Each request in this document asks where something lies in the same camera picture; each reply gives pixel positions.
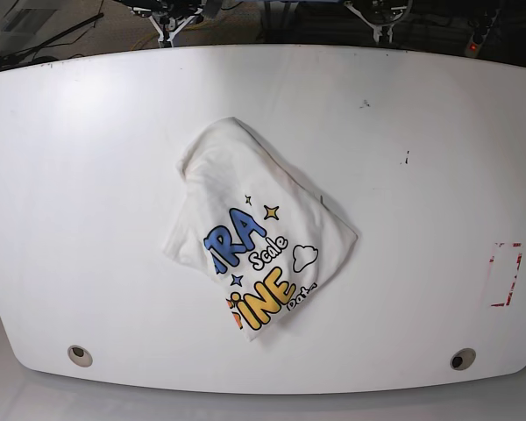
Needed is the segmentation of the white printed T-shirt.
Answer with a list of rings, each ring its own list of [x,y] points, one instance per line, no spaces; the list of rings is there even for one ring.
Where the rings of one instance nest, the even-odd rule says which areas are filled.
[[[357,241],[235,118],[208,126],[177,168],[185,200],[165,255],[224,290],[248,340],[332,279]]]

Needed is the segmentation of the left table grommet hole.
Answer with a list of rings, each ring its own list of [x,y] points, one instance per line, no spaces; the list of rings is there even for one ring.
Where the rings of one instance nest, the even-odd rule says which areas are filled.
[[[68,358],[78,367],[90,367],[93,364],[92,355],[81,346],[70,346]]]

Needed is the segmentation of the table grommet hole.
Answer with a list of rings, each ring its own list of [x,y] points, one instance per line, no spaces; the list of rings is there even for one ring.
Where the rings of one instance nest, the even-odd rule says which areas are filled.
[[[474,363],[476,356],[472,348],[463,348],[452,355],[450,367],[455,371],[467,370]]]
[[[81,346],[70,346],[68,358],[78,367],[90,367],[93,364],[92,355]]]

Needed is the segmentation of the right table grommet hole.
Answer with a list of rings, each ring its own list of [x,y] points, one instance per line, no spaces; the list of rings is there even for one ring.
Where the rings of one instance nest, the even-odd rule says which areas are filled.
[[[474,363],[476,356],[472,348],[463,348],[452,355],[450,367],[455,371],[467,370]]]

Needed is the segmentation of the red tape rectangle marking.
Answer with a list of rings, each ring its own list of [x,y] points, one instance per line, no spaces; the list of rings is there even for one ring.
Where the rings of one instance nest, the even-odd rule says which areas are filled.
[[[522,263],[521,242],[494,245],[489,261],[486,302],[490,308],[503,308],[511,304]]]

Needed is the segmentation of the power strip with red light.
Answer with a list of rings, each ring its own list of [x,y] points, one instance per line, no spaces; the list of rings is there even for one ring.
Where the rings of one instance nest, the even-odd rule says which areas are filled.
[[[473,35],[464,50],[465,57],[476,58],[479,55],[489,31],[490,28],[487,26],[480,26],[474,29]]]

